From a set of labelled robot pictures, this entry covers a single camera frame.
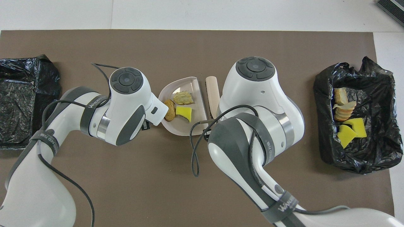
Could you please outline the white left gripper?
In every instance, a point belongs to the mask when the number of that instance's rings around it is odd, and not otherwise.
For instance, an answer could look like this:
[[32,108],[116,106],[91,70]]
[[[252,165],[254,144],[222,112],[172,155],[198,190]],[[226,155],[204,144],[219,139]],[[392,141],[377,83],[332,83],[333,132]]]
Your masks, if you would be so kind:
[[[145,108],[145,120],[149,122],[143,122],[141,126],[141,130],[149,130],[150,123],[153,125],[157,126],[162,122],[163,118],[166,116],[169,108],[167,105],[165,105],[163,102],[161,102],[155,95],[154,93],[150,94],[150,97],[148,98],[146,104],[143,105]],[[200,121],[199,124],[208,124],[208,125],[214,125],[218,122],[218,119],[209,119],[209,120],[203,120]]]

